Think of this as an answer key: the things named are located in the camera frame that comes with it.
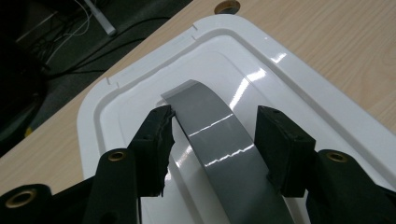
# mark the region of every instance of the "gray tape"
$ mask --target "gray tape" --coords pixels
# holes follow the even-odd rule
[[[176,111],[231,223],[293,223],[248,132],[212,90],[190,80],[163,98]]]

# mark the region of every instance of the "white cable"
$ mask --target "white cable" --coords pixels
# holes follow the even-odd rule
[[[56,52],[58,52],[58,50],[64,45],[64,43],[66,43],[71,37],[73,37],[73,36],[78,36],[78,35],[85,35],[85,34],[87,33],[88,29],[90,28],[90,19],[91,19],[92,13],[91,13],[91,15],[89,15],[88,12],[87,12],[87,10],[85,9],[85,7],[84,7],[80,2],[78,2],[77,0],[74,0],[74,1],[75,1],[79,6],[81,6],[81,8],[84,10],[85,14],[87,15],[87,20],[84,21],[84,22],[83,22],[72,34],[65,34],[65,35],[68,35],[68,37],[64,40],[64,42],[62,42],[62,43],[58,46],[58,48],[56,48],[56,49],[51,53],[51,55],[49,56],[49,58],[48,58],[47,61],[46,61],[46,64],[48,64],[48,63],[50,62],[50,60],[53,58],[53,56],[55,56]],[[82,32],[82,33],[76,35],[76,33],[77,33],[86,23],[88,23],[88,24],[87,24],[87,26],[86,26],[84,32]]]

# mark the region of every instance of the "wooden table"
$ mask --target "wooden table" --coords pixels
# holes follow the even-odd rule
[[[213,15],[221,1],[194,0],[103,77]],[[236,15],[263,29],[396,133],[396,1],[239,2]],[[0,194],[33,183],[57,193],[82,180],[77,115],[96,82],[0,159]]]

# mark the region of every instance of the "white plastic container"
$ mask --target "white plastic container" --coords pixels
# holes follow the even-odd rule
[[[312,68],[249,21],[217,15],[152,51],[88,93],[78,113],[85,178],[101,154],[126,147],[161,94],[195,79],[229,105],[254,137],[257,105],[279,109],[317,140],[316,150],[354,157],[380,186],[396,189],[396,137]],[[163,198],[142,200],[143,223],[227,223],[191,147],[174,122]],[[304,199],[287,199],[308,223]]]

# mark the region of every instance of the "dark floor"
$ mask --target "dark floor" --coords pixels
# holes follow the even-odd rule
[[[34,35],[28,35],[20,41],[26,51],[35,55],[49,68],[43,72],[47,94],[34,118],[26,125],[32,130],[38,128],[191,0],[96,1],[97,6],[117,29],[115,36],[108,36],[92,16],[86,33],[69,38],[68,34],[73,34],[87,21],[84,10],[76,7],[76,10],[67,15],[57,13],[46,20],[44,25],[35,28],[35,32],[40,33],[40,29],[50,27],[49,32],[42,31],[41,34],[45,33],[44,35],[34,38]]]

